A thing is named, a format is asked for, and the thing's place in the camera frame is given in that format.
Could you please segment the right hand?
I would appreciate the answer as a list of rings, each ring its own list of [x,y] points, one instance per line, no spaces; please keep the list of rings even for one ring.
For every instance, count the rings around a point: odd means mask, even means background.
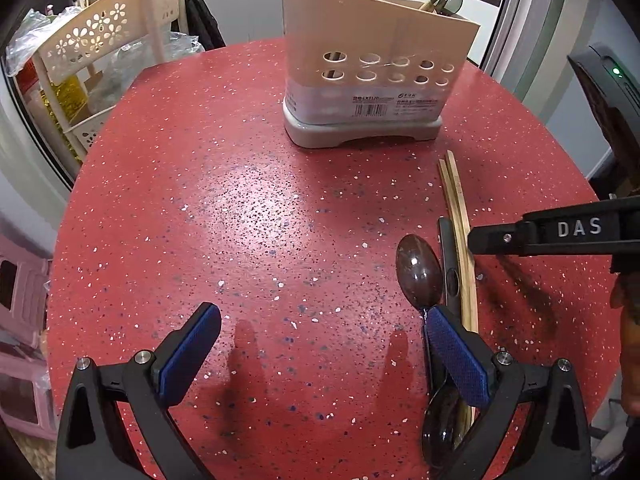
[[[620,274],[610,304],[620,309],[620,372],[625,412],[639,416],[639,274]]]

